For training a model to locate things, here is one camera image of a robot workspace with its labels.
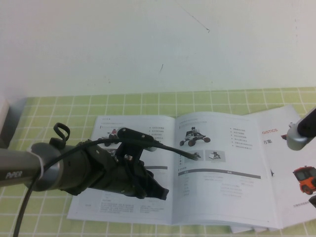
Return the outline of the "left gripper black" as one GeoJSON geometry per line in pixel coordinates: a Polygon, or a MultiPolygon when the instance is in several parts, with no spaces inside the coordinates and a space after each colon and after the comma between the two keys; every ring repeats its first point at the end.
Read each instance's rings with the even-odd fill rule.
{"type": "Polygon", "coordinates": [[[126,159],[107,164],[103,176],[98,179],[98,189],[139,199],[166,200],[169,193],[169,189],[154,179],[154,174],[145,168],[142,160],[126,159]]]}

